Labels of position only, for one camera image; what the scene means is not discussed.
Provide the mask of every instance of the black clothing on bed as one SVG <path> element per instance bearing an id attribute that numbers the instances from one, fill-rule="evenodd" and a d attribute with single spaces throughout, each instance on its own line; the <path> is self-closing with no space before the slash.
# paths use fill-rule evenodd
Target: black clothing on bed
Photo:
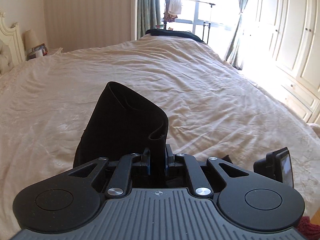
<path id="1" fill-rule="evenodd" d="M 117 82 L 108 82 L 76 150 L 73 167 L 99 157 L 118 161 L 148 147 L 164 160 L 168 117 L 154 103 Z"/>
<path id="2" fill-rule="evenodd" d="M 180 31 L 172 31 L 172 30 L 162 30 L 162 29 L 151 29 L 147 30 L 146 34 L 151 34 L 151 36 L 177 36 L 182 38 L 193 39 L 194 41 L 202 42 L 198 36 L 194 35 L 190 32 L 180 32 Z"/>

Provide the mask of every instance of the striped wallpaper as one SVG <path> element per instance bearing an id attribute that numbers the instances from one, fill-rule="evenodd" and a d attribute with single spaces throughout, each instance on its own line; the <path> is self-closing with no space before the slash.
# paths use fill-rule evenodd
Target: striped wallpaper
<path id="1" fill-rule="evenodd" d="M 131 0 L 44 0 L 50 48 L 64 52 L 131 40 Z"/>

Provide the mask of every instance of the wooden floor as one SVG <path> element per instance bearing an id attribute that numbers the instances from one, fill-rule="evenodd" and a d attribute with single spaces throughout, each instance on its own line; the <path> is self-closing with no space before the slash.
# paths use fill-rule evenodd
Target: wooden floor
<path id="1" fill-rule="evenodd" d="M 320 225 L 320 208 L 317 213 L 311 218 L 310 221 L 312 224 Z"/>

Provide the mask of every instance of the tufted headboard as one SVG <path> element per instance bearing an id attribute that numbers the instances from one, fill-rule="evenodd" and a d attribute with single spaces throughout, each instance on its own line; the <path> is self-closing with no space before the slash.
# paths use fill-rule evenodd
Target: tufted headboard
<path id="1" fill-rule="evenodd" d="M 0 75 L 26 60 L 19 24 L 7 28 L 4 18 L 5 12 L 0 9 Z"/>

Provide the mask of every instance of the window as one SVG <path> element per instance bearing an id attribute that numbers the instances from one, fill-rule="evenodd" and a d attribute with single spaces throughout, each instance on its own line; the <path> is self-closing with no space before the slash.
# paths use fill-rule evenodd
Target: window
<path id="1" fill-rule="evenodd" d="M 168 23 L 167 28 L 171 27 L 177 31 L 191 31 L 193 34 L 202 38 L 203 23 L 210 21 L 211 29 L 209 36 L 209 46 L 224 57 L 232 37 L 232 28 L 238 20 L 239 2 L 238 0 L 198 0 L 209 4 L 194 1 L 182 0 L 181 15 L 173 23 Z M 161 12 L 164 12 L 165 2 L 160 0 Z M 207 40 L 208 27 L 205 28 L 204 40 Z"/>

